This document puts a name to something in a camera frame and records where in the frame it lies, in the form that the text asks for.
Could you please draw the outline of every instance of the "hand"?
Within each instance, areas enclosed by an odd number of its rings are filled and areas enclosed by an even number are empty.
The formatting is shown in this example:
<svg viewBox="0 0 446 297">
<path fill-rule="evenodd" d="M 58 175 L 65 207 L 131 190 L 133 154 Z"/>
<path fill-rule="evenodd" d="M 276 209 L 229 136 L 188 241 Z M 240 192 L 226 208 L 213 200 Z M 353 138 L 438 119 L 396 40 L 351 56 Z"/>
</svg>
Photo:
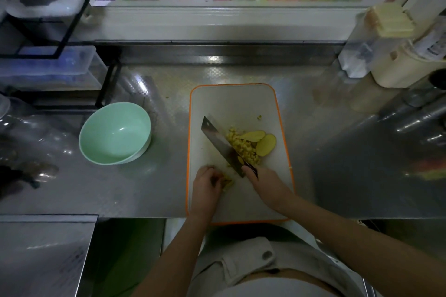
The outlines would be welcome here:
<svg viewBox="0 0 446 297">
<path fill-rule="evenodd" d="M 259 194 L 262 201 L 271 209 L 284 215 L 289 199 L 295 197 L 294 193 L 277 176 L 274 170 L 257 167 L 259 178 L 256 177 L 251 168 L 242 167 L 246 177 L 253 184 L 254 190 Z"/>
<path fill-rule="evenodd" d="M 213 167 L 204 166 L 198 169 L 193 181 L 190 216 L 199 217 L 210 223 L 220 199 L 222 178 L 223 174 Z"/>
</svg>

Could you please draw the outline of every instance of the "mint green plastic bowl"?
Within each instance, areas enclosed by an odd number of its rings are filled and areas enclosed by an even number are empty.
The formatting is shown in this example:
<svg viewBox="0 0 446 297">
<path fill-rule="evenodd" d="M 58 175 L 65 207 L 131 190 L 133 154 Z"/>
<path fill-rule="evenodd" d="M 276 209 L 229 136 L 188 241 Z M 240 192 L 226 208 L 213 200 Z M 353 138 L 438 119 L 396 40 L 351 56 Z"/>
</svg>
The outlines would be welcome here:
<svg viewBox="0 0 446 297">
<path fill-rule="evenodd" d="M 79 135 L 79 148 L 98 165 L 131 162 L 147 150 L 151 123 L 147 112 L 131 102 L 117 102 L 97 110 Z"/>
</svg>

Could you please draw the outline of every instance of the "person's left arm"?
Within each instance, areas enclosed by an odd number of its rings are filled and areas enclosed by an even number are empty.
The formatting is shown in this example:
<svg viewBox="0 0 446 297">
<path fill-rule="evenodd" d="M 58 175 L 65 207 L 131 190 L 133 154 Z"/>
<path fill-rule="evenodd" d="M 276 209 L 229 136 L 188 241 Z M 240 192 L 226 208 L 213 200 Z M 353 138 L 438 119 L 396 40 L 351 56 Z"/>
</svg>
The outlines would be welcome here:
<svg viewBox="0 0 446 297">
<path fill-rule="evenodd" d="M 131 297 L 183 297 L 221 194 L 222 174 L 202 167 L 193 182 L 192 205 L 180 231 Z"/>
</svg>

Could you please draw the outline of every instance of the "person's left hand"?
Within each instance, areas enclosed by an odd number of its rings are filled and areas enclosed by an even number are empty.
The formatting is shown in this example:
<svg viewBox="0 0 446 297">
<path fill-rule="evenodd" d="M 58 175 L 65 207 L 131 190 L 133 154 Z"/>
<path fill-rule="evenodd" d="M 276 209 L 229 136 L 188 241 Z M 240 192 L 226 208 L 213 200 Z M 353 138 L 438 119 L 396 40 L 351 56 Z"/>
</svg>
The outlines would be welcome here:
<svg viewBox="0 0 446 297">
<path fill-rule="evenodd" d="M 204 166 L 198 170 L 193 181 L 190 216 L 199 217 L 210 223 L 220 199 L 222 179 L 223 174 L 213 167 Z"/>
</svg>

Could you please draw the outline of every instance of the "white cutting board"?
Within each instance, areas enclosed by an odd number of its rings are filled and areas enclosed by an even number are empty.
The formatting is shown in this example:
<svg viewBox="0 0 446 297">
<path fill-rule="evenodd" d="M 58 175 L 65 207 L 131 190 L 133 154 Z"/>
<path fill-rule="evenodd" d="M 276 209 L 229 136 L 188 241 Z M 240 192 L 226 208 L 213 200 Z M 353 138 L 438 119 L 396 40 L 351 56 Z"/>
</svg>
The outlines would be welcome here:
<svg viewBox="0 0 446 297">
<path fill-rule="evenodd" d="M 264 130 L 274 134 L 277 138 L 276 147 L 262 158 L 261 166 L 275 170 L 294 191 L 293 173 L 274 89 L 267 84 L 198 86 L 190 94 L 189 110 L 187 212 L 192 202 L 192 184 L 198 169 L 203 165 L 214 165 L 235 181 L 226 193 L 222 193 L 212 220 L 214 224 L 285 220 L 283 215 L 269 209 L 261 201 L 246 177 L 241 178 L 235 170 L 226 166 L 226 160 L 201 131 L 203 117 L 206 116 L 224 135 L 231 126 L 238 132 Z M 262 115 L 261 120 L 257 119 L 259 115 Z"/>
</svg>

